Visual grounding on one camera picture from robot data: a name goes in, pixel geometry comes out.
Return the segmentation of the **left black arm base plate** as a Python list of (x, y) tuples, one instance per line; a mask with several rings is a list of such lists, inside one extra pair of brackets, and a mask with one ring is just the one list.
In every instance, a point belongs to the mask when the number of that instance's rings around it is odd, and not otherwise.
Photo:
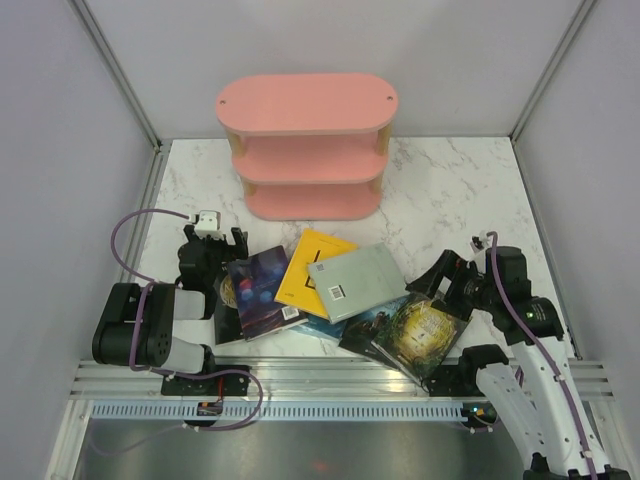
[(228, 373), (216, 378), (194, 380), (183, 377), (164, 377), (160, 394), (166, 397), (242, 397), (247, 394), (251, 380), (243, 374)]

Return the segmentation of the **green forest cover book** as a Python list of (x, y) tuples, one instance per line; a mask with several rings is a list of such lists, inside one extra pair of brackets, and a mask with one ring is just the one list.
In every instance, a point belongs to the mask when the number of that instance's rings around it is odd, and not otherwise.
[(411, 293), (372, 340), (373, 346), (419, 386), (424, 386), (468, 323), (438, 310), (434, 299)]

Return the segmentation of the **grey green book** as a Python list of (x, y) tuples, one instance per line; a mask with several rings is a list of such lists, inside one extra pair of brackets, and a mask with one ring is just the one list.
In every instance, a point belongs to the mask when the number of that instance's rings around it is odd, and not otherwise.
[(384, 243), (311, 263), (307, 270), (333, 324), (405, 294), (403, 274)]

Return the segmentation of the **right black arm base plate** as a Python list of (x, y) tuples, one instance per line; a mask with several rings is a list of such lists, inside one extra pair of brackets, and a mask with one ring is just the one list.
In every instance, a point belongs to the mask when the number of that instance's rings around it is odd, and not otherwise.
[(460, 365), (440, 365), (431, 375), (422, 380), (421, 387), (432, 397), (479, 397), (468, 368)]

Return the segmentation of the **dark purple blue book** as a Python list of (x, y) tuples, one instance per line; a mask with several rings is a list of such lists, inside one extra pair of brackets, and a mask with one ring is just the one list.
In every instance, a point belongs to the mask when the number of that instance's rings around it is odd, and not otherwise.
[(247, 341), (308, 321), (303, 311), (276, 300), (288, 265), (281, 245), (228, 264), (241, 329)]

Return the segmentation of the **dark landscape cover book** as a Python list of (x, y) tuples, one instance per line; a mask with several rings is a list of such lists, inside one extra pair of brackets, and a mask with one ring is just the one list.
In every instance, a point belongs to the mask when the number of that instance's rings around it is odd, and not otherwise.
[(408, 296), (405, 295), (349, 318), (338, 346), (395, 370), (395, 365), (373, 346), (372, 341), (407, 299)]

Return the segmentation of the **black gold lettered book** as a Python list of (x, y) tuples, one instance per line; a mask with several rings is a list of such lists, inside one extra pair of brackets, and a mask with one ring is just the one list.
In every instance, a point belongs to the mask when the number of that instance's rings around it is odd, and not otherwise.
[(235, 292), (225, 266), (218, 273), (214, 292), (217, 295), (213, 314), (214, 340), (216, 346), (238, 343), (244, 340)]

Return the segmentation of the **blue book underneath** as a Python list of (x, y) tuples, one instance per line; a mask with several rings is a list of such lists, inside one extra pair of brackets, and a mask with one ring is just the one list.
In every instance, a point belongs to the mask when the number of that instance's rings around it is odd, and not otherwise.
[(330, 323), (328, 320), (309, 314), (307, 321), (292, 328), (292, 331), (304, 335), (339, 341), (345, 330), (346, 322)]

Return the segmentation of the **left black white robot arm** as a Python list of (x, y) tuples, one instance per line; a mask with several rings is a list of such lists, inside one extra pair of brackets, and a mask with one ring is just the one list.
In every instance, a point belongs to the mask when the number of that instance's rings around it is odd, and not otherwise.
[(240, 328), (223, 283), (227, 264), (248, 257), (248, 234), (232, 228), (230, 244), (224, 237), (200, 238), (192, 225), (184, 233), (187, 242), (178, 250), (180, 275), (172, 285), (113, 285), (92, 339), (92, 356), (99, 364), (175, 374), (193, 392), (206, 395), (219, 381), (211, 347), (176, 338), (174, 322), (182, 314), (197, 320), (221, 319), (224, 333)]

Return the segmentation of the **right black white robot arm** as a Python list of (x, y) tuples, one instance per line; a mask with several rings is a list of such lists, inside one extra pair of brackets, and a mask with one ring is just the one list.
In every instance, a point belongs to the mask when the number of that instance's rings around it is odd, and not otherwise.
[(565, 330), (553, 303), (532, 293), (524, 253), (513, 246), (475, 242), (465, 260), (444, 251), (407, 286), (435, 300), (437, 310), (462, 320), (487, 312), (504, 335), (518, 366), (500, 346), (464, 349), (458, 385), (482, 393), (495, 408), (521, 457), (526, 479), (627, 479), (611, 464), (572, 377)]

